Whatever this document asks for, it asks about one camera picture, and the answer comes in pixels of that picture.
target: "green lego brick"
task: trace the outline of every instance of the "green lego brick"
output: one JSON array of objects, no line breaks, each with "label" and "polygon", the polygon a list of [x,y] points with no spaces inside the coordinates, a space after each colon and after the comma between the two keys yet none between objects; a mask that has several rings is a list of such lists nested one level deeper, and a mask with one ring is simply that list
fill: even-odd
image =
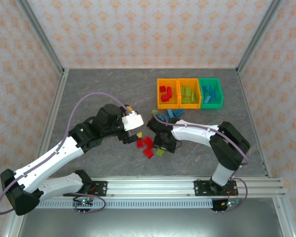
[{"label": "green lego brick", "polygon": [[195,103],[196,102],[195,94],[193,92],[191,94],[191,102],[192,103]]},{"label": "green lego brick", "polygon": [[185,96],[185,88],[184,88],[184,86],[181,86],[181,95]]},{"label": "green lego brick", "polygon": [[158,151],[156,152],[157,155],[162,156],[164,153],[164,150],[162,149],[158,149]]},{"label": "green lego brick", "polygon": [[158,116],[158,110],[152,110],[152,115]]},{"label": "green lego brick", "polygon": [[186,97],[191,96],[191,93],[192,93],[191,87],[186,87],[185,88],[185,96]]},{"label": "green lego brick", "polygon": [[192,102],[188,100],[186,97],[182,97],[182,104],[191,104]]}]

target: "enclosure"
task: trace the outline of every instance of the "enclosure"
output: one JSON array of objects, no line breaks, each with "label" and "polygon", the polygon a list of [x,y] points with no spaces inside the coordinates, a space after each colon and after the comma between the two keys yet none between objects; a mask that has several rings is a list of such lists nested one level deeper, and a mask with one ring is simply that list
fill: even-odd
[{"label": "enclosure", "polygon": [[[228,121],[248,140],[250,165],[236,173],[248,185],[241,209],[222,216],[192,203],[193,181],[208,180],[218,164],[209,147],[182,141],[174,154],[148,159],[136,142],[112,137],[51,177],[83,169],[108,181],[108,203],[154,208],[116,204],[78,216],[56,197],[25,216],[0,216],[0,236],[296,236],[296,0],[1,0],[0,174],[54,147],[87,93],[132,107],[145,122],[132,134],[152,138],[146,124],[160,103],[157,79],[181,80],[168,103],[178,109],[181,86],[199,86],[185,79],[209,78],[219,79],[222,108],[205,109],[200,84],[201,108],[180,118]],[[71,127],[107,103],[87,98]],[[171,208],[157,206],[163,202]]]}]

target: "blue lego brick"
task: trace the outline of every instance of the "blue lego brick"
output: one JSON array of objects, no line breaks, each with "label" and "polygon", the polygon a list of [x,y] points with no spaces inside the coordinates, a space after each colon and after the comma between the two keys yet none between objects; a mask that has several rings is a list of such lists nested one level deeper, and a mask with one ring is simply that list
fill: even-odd
[{"label": "blue lego brick", "polygon": [[204,100],[204,104],[207,104],[210,100],[211,100],[211,96],[210,95],[206,96]]},{"label": "blue lego brick", "polygon": [[211,91],[211,101],[216,101],[216,92],[214,90]]},{"label": "blue lego brick", "polygon": [[174,118],[174,114],[171,109],[167,109],[167,114],[168,114],[169,118]]},{"label": "blue lego brick", "polygon": [[165,121],[165,118],[162,114],[158,114],[157,118],[160,119],[161,121]]},{"label": "blue lego brick", "polygon": [[211,87],[210,85],[207,85],[207,86],[206,86],[206,91],[207,91],[207,92],[211,92],[211,90],[212,90],[212,87]]},{"label": "blue lego brick", "polygon": [[184,114],[184,112],[185,112],[185,110],[174,110],[173,114],[175,117],[178,117],[178,116]]}]

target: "patterned wallpaper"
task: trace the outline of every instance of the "patterned wallpaper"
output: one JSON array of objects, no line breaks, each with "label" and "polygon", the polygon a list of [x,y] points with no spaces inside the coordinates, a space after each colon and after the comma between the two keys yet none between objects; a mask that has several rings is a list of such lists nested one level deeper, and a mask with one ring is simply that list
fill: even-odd
[{"label": "patterned wallpaper", "polygon": [[283,1],[241,80],[271,173],[296,211],[296,0]]},{"label": "patterned wallpaper", "polygon": [[0,0],[0,173],[35,158],[58,78],[17,1]]},{"label": "patterned wallpaper", "polygon": [[272,0],[29,0],[69,68],[235,68]]}]

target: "wallpaper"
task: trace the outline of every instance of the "wallpaper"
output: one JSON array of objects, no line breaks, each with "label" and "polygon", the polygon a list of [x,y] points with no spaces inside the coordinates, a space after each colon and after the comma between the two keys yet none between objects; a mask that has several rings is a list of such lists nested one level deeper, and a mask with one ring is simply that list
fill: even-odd
[{"label": "wallpaper", "polygon": [[65,68],[236,68],[272,0],[29,0]]},{"label": "wallpaper", "polygon": [[[58,79],[17,1],[0,0],[0,173],[35,159]],[[0,210],[8,208],[4,198]]]},{"label": "wallpaper", "polygon": [[283,1],[241,80],[271,173],[296,211],[296,0]]}]

